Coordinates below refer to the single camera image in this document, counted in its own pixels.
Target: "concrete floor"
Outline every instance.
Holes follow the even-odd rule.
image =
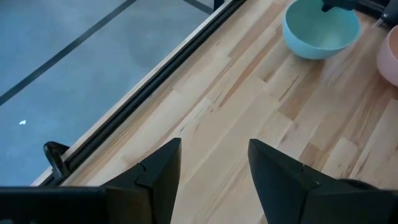
[[[1,1],[0,95],[122,2]],[[72,145],[207,17],[138,0],[0,106],[0,185],[33,182],[49,166],[45,142]]]

